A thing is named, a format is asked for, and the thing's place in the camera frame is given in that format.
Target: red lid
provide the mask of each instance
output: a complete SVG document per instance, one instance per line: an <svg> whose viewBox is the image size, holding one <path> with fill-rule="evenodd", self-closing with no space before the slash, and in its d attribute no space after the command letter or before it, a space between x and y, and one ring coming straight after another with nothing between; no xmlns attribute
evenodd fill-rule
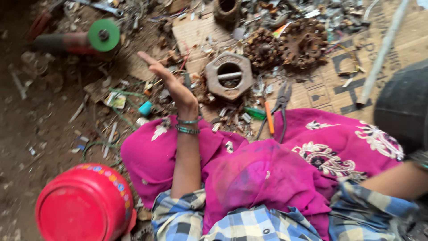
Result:
<svg viewBox="0 0 428 241"><path fill-rule="evenodd" d="M91 191L85 185L62 183L44 194L36 216L39 229L47 241L104 240L106 213L97 195Z"/></svg>

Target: hexagonal metal weight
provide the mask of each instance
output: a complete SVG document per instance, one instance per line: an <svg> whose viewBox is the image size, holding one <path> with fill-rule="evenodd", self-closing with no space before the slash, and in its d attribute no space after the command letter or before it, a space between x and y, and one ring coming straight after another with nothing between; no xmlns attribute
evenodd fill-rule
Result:
<svg viewBox="0 0 428 241"><path fill-rule="evenodd" d="M231 52L223 52L205 66L208 90L213 95L233 102L253 85L253 74L250 60ZM223 86L221 79L241 78L233 88Z"/></svg>

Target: wrench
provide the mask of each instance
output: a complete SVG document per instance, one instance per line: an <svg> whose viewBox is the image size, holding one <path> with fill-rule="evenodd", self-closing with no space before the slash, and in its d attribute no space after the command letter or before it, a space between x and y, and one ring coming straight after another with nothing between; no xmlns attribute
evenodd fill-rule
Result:
<svg viewBox="0 0 428 241"><path fill-rule="evenodd" d="M123 13L124 13L123 10L121 10L121 9L113 8L113 7L110 7L109 5L105 5L102 3L93 3L91 0L73 0L73 1L79 2L81 4L85 4L85 5L88 5L88 6L91 6L93 8L100 9L100 10L103 10L106 12L111 12L116 17L122 17Z"/></svg>

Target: bolt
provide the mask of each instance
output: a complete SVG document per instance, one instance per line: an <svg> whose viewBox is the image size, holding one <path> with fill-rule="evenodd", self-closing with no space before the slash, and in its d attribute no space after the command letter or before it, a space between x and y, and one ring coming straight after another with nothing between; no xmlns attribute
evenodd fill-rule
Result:
<svg viewBox="0 0 428 241"><path fill-rule="evenodd" d="M101 41L106 41L110 37L110 33L107 31L107 29L102 29L98 32L98 37Z"/></svg>

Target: pink fabric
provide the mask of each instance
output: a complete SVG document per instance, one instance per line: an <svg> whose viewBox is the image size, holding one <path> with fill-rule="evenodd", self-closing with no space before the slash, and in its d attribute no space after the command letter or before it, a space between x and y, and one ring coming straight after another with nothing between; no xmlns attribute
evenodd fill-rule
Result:
<svg viewBox="0 0 428 241"><path fill-rule="evenodd" d="M279 112L274 117L273 137L278 140L283 123ZM370 177L402 159L393 138L359 120L317 109L287 110L286 118L282 144L273 139L249 144L237 134L212 133L211 124L199 123L207 193L204 233L229 211L265 204L280 211L297 207L321 238L329 240L328 204L336 192L336 178ZM171 127L152 141L161 122L143 125L121 150L133 186L147 208L172 184L177 131ZM175 117L171 122L176 124ZM233 144L231 154L225 147L228 142Z"/></svg>

